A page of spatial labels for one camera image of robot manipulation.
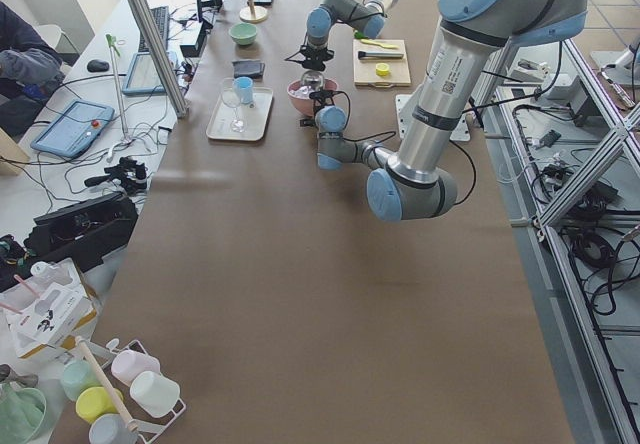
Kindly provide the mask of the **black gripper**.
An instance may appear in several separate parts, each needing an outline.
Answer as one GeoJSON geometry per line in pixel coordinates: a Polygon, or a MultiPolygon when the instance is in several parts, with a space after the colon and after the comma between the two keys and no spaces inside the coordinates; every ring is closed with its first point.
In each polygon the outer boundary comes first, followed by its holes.
{"type": "MultiPolygon", "coordinates": [[[[321,109],[327,106],[334,105],[334,91],[333,90],[316,90],[309,94],[309,99],[312,101],[312,110],[314,113],[318,113],[321,109]]],[[[301,127],[316,127],[316,123],[312,119],[301,119],[299,121],[301,127]]]]}
{"type": "Polygon", "coordinates": [[[325,70],[325,63],[333,59],[333,51],[326,47],[315,48],[310,45],[302,45],[299,53],[304,57],[300,64],[306,70],[325,70]]]}

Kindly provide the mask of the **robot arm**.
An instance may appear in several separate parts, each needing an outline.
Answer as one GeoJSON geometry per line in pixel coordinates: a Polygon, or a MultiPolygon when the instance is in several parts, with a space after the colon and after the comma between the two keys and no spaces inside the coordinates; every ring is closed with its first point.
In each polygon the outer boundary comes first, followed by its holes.
{"type": "Polygon", "coordinates": [[[526,47],[563,41],[585,25],[587,0],[438,0],[441,16],[427,74],[414,92],[414,107],[400,148],[343,136],[345,112],[314,109],[317,163],[325,170],[361,162],[371,168],[367,199],[384,221],[431,218],[457,197],[453,177],[437,163],[456,128],[490,55],[507,43],[526,47]]]}
{"type": "Polygon", "coordinates": [[[335,24],[346,24],[366,38],[376,38],[383,29],[387,12],[398,0],[321,0],[308,15],[306,34],[298,63],[305,70],[324,71],[334,52],[328,49],[335,24]]]}

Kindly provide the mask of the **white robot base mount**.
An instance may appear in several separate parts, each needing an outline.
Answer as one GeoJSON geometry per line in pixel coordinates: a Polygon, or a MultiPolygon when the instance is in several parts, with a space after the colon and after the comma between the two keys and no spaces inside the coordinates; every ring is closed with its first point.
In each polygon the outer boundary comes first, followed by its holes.
{"type": "MultiPolygon", "coordinates": [[[[417,95],[413,94],[396,94],[394,103],[399,138],[404,139],[414,117],[418,115],[416,107],[419,104],[419,99],[417,95]]],[[[451,142],[468,142],[471,139],[471,133],[464,116],[452,119],[427,111],[424,111],[424,115],[428,117],[428,122],[434,124],[437,129],[448,131],[451,142]]]]}

